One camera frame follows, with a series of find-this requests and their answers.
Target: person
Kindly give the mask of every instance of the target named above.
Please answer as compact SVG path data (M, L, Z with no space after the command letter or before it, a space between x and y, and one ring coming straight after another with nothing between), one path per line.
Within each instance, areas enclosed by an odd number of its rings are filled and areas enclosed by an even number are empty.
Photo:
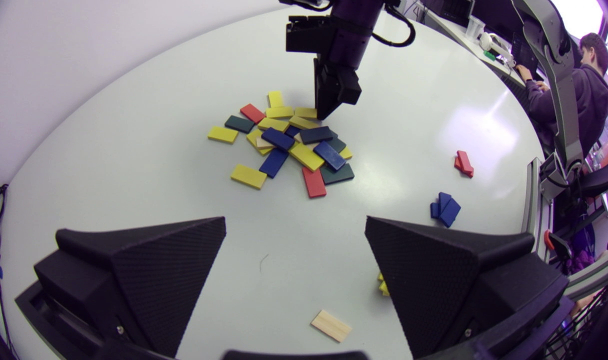
M579 134L584 157L597 142L608 116L608 84L604 74L608 70L608 49L603 39L594 32L580 40L582 66L573 69L573 82L579 115ZM535 82L530 70L515 66L526 84L528 116L533 122L542 145L555 147L557 119L553 94L546 84Z

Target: blue block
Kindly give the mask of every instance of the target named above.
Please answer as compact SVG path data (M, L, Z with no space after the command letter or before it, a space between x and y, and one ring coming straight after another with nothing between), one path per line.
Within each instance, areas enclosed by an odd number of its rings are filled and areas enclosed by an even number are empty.
M264 160L260 171L268 175L269 178L274 178L277 175L279 169L288 158L288 152L281 150L280 148L274 148Z
M288 151L291 146L295 143L295 139L284 135L282 132L273 129L272 127L266 129L262 134L262 139L269 143L277 146L277 148Z
M454 198L451 198L446 207L441 211L441 214L439 214L439 219L447 228L450 228L450 225L453 224L461 209L462 207L459 206L457 201L455 201Z
M436 202L430 204L430 217L433 219L439 218L439 204Z
M286 132L284 132L286 135L290 136L291 138L295 137L295 135L299 134L300 130L297 127L294 126L288 126L288 129L286 129Z
M327 126L302 130L299 132L299 134L302 136L302 143L304 144L331 141L333 139L333 132Z
M439 193L439 213L443 213L447 203L452 199L447 193Z
M315 146L313 151L319 155L320 158L326 160L326 164L330 166L334 171L338 171L344 166L346 160L335 151L326 141L322 141L319 145Z

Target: gray robot arm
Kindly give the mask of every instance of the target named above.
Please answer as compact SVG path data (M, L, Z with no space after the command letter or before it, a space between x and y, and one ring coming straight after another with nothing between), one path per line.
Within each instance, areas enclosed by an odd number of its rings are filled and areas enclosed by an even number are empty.
M559 132L555 152L542 164L544 195L552 199L574 180L583 162L577 98L573 84L571 37L549 0L513 0L524 23L524 36L550 82Z

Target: round table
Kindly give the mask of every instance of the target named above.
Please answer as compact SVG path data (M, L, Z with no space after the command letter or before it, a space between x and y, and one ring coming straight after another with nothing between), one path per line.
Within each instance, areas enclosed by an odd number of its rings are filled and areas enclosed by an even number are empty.
M377 290L366 215L442 226L429 204L447 192L462 207L453 229L517 233L526 166L542 157L518 101L481 61L415 23L413 45L371 41L358 70L357 105L327 120L354 154L354 180L308 199L290 158L261 191L229 179L261 157L240 134L209 141L238 109L267 107L281 91L313 107L313 55L285 51L291 7L186 41L126 73L71 114L10 184L3 223L4 300L23 360L54 357L14 305L55 251L58 228L109 231L223 215L227 236L177 357L218 359L227 349L266 353L364 350L408 359L390 297ZM376 32L400 41L402 22L381 14ZM468 152L475 177L454 168ZM326 310L352 332L337 343L310 326Z

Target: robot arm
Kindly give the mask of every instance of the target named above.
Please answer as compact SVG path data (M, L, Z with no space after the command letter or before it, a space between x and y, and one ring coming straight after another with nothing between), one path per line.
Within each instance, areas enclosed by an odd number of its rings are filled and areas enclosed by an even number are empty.
M573 84L572 39L552 2L513 0L513 5L524 23L526 41L544 67L552 91L559 132L555 136L556 150L540 170L544 196L552 199L573 182L571 175L573 172L576 175L583 162Z
M286 51L315 53L315 107L317 117L326 119L342 103L356 104L361 87L356 70L370 37L389 46L408 46L414 41L413 25L394 7L400 0L330 0L326 7L313 7L308 0L279 0L288 5L323 11L327 16L290 16L286 25ZM393 43L374 34L382 6L404 21L411 30L406 41Z

